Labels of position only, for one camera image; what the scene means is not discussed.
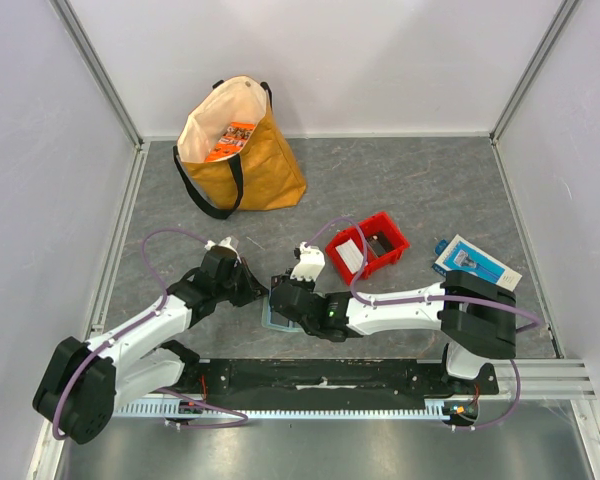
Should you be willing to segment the white credit card stack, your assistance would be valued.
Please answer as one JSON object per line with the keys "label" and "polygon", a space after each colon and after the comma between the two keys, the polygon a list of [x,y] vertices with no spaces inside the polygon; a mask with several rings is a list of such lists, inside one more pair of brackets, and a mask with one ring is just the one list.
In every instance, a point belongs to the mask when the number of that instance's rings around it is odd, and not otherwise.
{"label": "white credit card stack", "polygon": [[364,256],[357,244],[349,239],[335,247],[335,250],[352,275],[355,275],[363,265]]}

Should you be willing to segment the red plastic bin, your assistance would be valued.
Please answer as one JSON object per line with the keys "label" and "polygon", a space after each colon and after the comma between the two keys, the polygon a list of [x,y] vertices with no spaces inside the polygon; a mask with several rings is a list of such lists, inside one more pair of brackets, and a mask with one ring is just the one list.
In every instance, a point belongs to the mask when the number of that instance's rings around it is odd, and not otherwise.
{"label": "red plastic bin", "polygon": [[[367,238],[382,233],[392,249],[384,256],[377,258],[371,251]],[[361,221],[358,227],[349,227],[337,233],[326,246],[326,255],[331,260],[336,271],[346,285],[350,285],[355,275],[352,275],[338,256],[335,247],[347,240],[352,239],[362,251],[364,256],[363,271],[360,279],[366,280],[373,273],[384,267],[396,264],[403,253],[410,248],[410,242],[399,229],[391,216],[385,212],[378,212],[367,219]]]}

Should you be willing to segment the mustard yellow tote bag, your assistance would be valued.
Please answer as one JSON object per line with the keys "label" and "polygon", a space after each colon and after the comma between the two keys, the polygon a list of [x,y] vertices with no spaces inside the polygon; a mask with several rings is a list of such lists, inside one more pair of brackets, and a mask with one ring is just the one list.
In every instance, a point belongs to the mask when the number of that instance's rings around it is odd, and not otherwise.
{"label": "mustard yellow tote bag", "polygon": [[[240,153],[218,162],[204,160],[232,122],[256,128]],[[307,181],[273,112],[266,82],[235,76],[216,82],[189,114],[173,161],[193,203],[224,220],[236,211],[270,211],[297,205]]]}

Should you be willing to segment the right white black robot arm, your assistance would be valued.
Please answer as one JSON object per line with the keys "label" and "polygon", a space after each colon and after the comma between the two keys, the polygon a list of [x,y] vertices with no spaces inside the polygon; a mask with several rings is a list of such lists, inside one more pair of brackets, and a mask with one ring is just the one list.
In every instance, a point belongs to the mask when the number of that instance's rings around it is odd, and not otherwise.
{"label": "right white black robot arm", "polygon": [[490,360],[516,357],[516,297],[463,271],[403,292],[320,294],[313,282],[284,276],[270,294],[273,312],[310,335],[331,342],[395,330],[440,331],[450,339],[438,381],[457,394]]}

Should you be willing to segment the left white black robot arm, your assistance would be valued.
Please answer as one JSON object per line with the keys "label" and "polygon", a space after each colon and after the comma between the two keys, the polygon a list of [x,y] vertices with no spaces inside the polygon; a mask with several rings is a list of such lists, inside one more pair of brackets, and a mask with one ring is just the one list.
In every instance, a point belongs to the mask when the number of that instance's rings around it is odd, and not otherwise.
{"label": "left white black robot arm", "polygon": [[147,309],[86,341],[70,336],[55,348],[32,405],[57,440],[93,440],[115,410],[172,386],[196,388],[197,355],[174,337],[214,313],[218,304],[243,307],[267,288],[233,249],[216,245],[200,266],[167,287]]}

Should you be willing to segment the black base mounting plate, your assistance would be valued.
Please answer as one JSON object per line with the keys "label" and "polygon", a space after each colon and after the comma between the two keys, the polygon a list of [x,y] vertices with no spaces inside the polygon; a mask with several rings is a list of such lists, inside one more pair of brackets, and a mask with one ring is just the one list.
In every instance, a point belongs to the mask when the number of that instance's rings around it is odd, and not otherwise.
{"label": "black base mounting plate", "polygon": [[351,387],[424,398],[496,395],[494,366],[483,365],[473,380],[453,377],[441,361],[415,359],[209,359],[189,362],[171,387],[217,402],[242,393]]}

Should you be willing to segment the small black object in bin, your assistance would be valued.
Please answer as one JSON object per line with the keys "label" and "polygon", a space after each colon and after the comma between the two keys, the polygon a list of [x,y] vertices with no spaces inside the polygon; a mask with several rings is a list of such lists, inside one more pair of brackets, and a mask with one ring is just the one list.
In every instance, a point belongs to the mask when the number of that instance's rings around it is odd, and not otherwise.
{"label": "small black object in bin", "polygon": [[367,243],[377,258],[386,255],[392,249],[391,244],[382,233],[368,237]]}

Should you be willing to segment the orange printed box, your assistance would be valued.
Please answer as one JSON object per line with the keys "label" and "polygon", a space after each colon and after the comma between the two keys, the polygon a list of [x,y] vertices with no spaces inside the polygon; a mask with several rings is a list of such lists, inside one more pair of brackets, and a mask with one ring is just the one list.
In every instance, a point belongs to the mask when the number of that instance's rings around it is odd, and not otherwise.
{"label": "orange printed box", "polygon": [[205,163],[228,159],[244,148],[256,128],[255,124],[232,122],[205,158]]}

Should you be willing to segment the blue razor package box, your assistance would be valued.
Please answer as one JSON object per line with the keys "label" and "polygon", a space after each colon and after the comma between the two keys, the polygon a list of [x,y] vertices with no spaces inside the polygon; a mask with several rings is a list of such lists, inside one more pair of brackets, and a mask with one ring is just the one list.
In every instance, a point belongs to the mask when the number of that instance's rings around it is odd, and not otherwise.
{"label": "blue razor package box", "polygon": [[522,275],[476,247],[460,235],[441,240],[434,249],[437,258],[432,269],[445,276],[449,271],[463,271],[494,285],[514,291]]}

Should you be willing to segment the left aluminium frame post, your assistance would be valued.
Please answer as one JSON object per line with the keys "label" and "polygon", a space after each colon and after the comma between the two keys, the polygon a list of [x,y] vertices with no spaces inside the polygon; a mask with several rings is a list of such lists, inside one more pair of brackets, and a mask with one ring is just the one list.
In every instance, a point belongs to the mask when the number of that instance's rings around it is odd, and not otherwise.
{"label": "left aluminium frame post", "polygon": [[84,60],[87,69],[113,110],[127,138],[136,148],[144,144],[144,140],[134,124],[121,96],[114,86],[106,68],[93,46],[86,29],[82,25],[70,1],[50,0],[50,4],[64,25],[67,33]]}

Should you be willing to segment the aluminium frame post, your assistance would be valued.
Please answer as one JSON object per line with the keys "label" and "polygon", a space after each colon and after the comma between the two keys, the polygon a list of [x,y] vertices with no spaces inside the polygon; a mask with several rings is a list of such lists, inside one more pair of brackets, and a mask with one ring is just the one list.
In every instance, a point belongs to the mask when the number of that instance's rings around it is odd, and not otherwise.
{"label": "aluminium frame post", "polygon": [[64,25],[67,33],[84,60],[87,69],[113,110],[127,138],[136,148],[144,144],[144,140],[134,124],[121,96],[114,86],[106,68],[93,46],[86,29],[82,25],[70,1],[50,0],[50,4]]}
{"label": "aluminium frame post", "polygon": [[489,139],[493,147],[496,147],[503,137],[580,4],[580,0],[562,0],[559,3],[555,14],[489,133]]}

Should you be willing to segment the right aluminium frame post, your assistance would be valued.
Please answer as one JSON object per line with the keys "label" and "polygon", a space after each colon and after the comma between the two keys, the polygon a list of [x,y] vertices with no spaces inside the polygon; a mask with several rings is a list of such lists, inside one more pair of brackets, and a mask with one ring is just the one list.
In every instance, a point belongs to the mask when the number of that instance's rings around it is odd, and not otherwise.
{"label": "right aluminium frame post", "polygon": [[580,0],[562,0],[559,3],[555,14],[489,133],[489,139],[493,147],[496,147],[503,137],[580,4]]}

